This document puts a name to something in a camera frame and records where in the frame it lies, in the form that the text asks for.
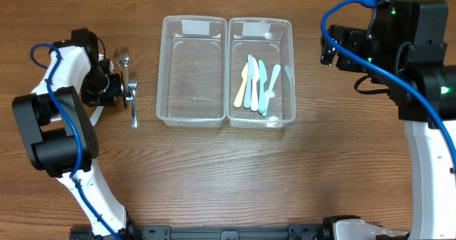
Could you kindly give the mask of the white plastic knife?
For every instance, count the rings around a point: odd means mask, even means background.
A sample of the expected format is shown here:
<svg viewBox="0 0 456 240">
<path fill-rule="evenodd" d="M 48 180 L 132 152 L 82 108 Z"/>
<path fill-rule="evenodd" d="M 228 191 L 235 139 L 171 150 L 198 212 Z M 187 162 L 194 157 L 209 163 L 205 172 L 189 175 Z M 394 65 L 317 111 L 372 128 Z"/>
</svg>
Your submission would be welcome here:
<svg viewBox="0 0 456 240">
<path fill-rule="evenodd" d="M 251 110 L 256 112 L 259 109 L 259 98 L 258 98 L 258 90 L 257 90 L 257 83 L 260 78 L 259 66 L 255 57 L 252 58 L 253 60 L 253 67 L 254 67 L 254 76 L 252 78 L 252 99 L 251 99 Z"/>
</svg>

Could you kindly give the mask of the white plastic fork short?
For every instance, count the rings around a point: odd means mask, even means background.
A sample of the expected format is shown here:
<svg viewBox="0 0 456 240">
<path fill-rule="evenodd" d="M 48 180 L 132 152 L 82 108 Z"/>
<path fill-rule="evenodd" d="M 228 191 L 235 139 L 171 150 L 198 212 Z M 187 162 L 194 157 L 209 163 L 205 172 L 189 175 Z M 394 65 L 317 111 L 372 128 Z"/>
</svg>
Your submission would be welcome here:
<svg viewBox="0 0 456 240">
<path fill-rule="evenodd" d="M 91 115 L 90 117 L 90 123 L 92 126 L 96 126 L 100 116 L 101 116 L 101 113 L 103 111 L 103 106 L 98 106 L 94 111 L 93 111 L 93 114 Z"/>
</svg>

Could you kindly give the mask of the mint green plastic knife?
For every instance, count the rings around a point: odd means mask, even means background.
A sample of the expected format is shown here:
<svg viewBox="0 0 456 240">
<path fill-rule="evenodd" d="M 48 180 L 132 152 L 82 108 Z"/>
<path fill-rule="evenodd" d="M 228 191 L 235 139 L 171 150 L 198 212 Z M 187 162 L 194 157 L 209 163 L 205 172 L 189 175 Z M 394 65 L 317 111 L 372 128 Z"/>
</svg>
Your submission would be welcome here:
<svg viewBox="0 0 456 240">
<path fill-rule="evenodd" d="M 263 60 L 259 60 L 259 80 L 260 80 L 260 86 L 259 86 L 259 113 L 263 114 L 266 110 L 266 96 L 265 96 L 265 90 L 264 90 L 264 85 L 267 80 L 267 72 L 266 72 L 266 66 L 264 65 Z"/>
</svg>

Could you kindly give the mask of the yellow plastic knife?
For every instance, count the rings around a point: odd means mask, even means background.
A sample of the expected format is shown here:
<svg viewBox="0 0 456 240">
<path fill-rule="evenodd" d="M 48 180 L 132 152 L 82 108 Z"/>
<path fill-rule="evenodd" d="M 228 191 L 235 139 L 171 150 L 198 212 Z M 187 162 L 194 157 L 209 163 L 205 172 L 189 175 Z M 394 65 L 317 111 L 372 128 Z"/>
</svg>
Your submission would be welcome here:
<svg viewBox="0 0 456 240">
<path fill-rule="evenodd" d="M 242 70 L 242 73 L 241 73 L 242 83 L 239 87 L 239 90 L 238 90 L 237 95 L 233 102 L 233 105 L 235 108 L 240 108 L 241 105 L 243 104 L 243 98 L 244 98 L 244 93 L 245 93 L 246 84 L 247 84 L 248 69 L 249 69 L 248 63 L 246 63 Z"/>
</svg>

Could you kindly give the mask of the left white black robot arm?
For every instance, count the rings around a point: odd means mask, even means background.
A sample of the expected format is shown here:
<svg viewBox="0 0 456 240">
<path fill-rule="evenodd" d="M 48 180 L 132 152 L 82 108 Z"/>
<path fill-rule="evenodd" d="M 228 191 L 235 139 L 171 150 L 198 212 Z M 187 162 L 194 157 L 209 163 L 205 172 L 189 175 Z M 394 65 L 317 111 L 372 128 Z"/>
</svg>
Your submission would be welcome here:
<svg viewBox="0 0 456 240">
<path fill-rule="evenodd" d="M 86 28 L 45 47 L 51 62 L 43 79 L 12 102 L 31 164 L 74 196 L 91 225 L 88 239 L 142 239 L 101 173 L 94 130 L 103 108 L 118 98 L 136 108 L 136 82 L 124 79 L 126 71 L 114 73 L 104 43 Z"/>
</svg>

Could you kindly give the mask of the pale blue plastic knife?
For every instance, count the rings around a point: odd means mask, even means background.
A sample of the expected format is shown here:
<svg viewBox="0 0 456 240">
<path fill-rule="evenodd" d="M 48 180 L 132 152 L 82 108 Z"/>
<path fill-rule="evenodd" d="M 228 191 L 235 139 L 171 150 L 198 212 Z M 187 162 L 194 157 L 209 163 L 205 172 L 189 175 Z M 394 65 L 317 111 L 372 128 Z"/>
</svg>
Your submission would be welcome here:
<svg viewBox="0 0 456 240">
<path fill-rule="evenodd" d="M 254 60 L 252 55 L 248 55 L 248 71 L 247 71 L 247 84 L 244 93 L 244 108 L 248 109 L 251 107 L 252 101 L 252 79 L 254 77 Z"/>
</svg>

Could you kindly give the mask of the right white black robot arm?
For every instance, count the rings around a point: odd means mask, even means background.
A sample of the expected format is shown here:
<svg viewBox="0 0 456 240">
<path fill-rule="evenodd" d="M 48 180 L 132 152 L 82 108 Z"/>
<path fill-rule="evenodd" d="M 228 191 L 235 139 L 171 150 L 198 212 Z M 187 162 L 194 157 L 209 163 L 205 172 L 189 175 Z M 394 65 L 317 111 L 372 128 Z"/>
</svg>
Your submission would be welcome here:
<svg viewBox="0 0 456 240">
<path fill-rule="evenodd" d="M 358 218 L 326 219 L 321 239 L 455 237 L 455 67 L 445 64 L 445 0 L 355 0 L 368 28 L 321 22 L 321 63 L 360 73 L 397 106 L 413 176 L 413 222 L 389 233 Z"/>
</svg>

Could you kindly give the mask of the light blue plastic knife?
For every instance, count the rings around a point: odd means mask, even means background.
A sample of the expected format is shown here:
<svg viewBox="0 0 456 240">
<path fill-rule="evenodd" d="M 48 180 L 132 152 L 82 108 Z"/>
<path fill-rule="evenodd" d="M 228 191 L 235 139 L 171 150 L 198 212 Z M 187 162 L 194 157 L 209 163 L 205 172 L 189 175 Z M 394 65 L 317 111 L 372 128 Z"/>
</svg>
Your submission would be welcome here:
<svg viewBox="0 0 456 240">
<path fill-rule="evenodd" d="M 279 64 L 274 65 L 272 73 L 271 73 L 271 79 L 270 79 L 270 82 L 269 82 L 269 87 L 268 87 L 268 90 L 265 92 L 265 98 L 266 98 L 266 100 L 265 100 L 265 111 L 262 113 L 262 115 L 264 117 L 267 114 L 269 101 L 270 101 L 270 99 L 272 97 L 274 97 L 273 89 L 274 89 L 274 85 L 275 85 L 276 79 L 279 76 L 280 70 L 281 70 L 281 66 Z"/>
</svg>

